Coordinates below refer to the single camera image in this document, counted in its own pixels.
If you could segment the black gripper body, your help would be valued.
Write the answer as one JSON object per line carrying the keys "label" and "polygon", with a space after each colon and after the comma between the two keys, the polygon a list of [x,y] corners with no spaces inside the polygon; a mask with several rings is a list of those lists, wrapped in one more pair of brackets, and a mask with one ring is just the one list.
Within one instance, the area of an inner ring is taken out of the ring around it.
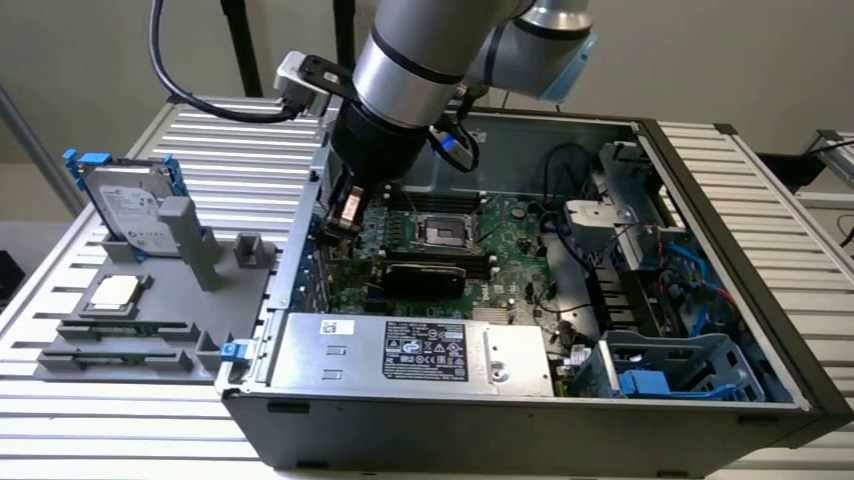
{"label": "black gripper body", "polygon": [[338,115],[331,143],[354,184],[368,190],[399,179],[412,167],[427,135],[427,127],[399,127],[360,103],[347,102]]}

